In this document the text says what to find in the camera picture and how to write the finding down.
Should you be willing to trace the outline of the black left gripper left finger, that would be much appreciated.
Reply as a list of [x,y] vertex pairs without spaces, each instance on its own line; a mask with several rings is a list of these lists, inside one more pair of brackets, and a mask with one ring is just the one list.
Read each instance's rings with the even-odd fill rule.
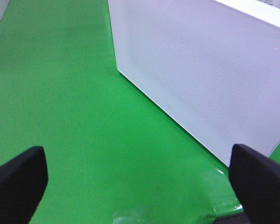
[[42,146],[31,147],[0,166],[0,224],[28,224],[49,181]]

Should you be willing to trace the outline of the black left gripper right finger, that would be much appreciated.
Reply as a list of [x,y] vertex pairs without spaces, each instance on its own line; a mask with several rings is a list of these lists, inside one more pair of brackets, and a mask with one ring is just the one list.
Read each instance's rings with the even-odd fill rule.
[[235,144],[229,181],[252,224],[280,224],[280,164],[247,145]]

